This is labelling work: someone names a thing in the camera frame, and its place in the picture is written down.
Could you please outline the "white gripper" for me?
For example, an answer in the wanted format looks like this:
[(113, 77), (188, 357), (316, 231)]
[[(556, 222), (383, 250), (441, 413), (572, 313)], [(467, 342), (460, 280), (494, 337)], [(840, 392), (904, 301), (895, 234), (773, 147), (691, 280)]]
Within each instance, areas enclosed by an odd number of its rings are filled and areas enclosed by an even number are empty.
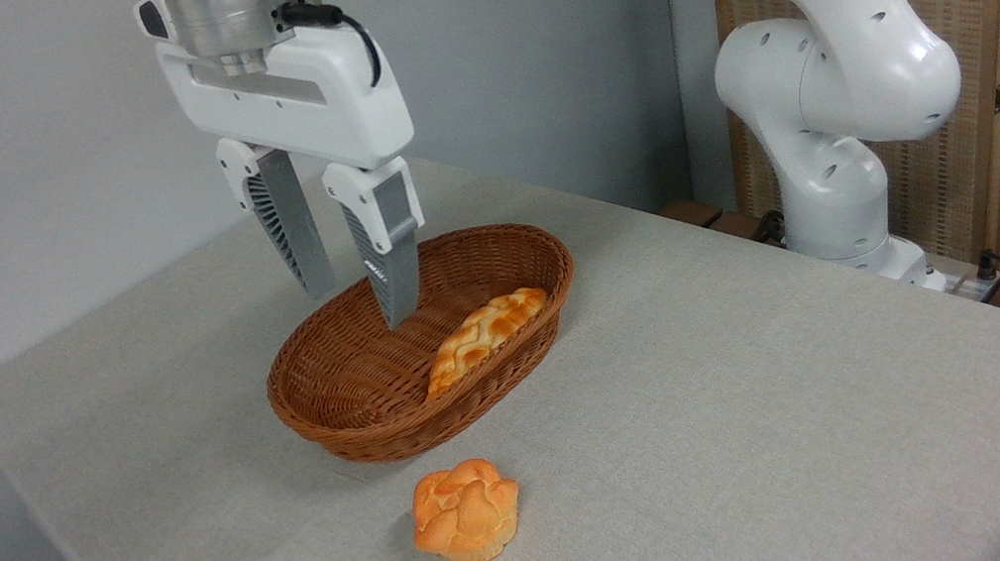
[(217, 158), (237, 203), (311, 297), (332, 290), (335, 275), (288, 153), (334, 162), (323, 185), (341, 205), (384, 320), (397, 329), (419, 303), (415, 235), (424, 223), (407, 160), (394, 158), (415, 129), (392, 71), (371, 86), (366, 46), (347, 27), (299, 28), (263, 51), (264, 70), (234, 76), (178, 45), (155, 48), (189, 121), (222, 138)]

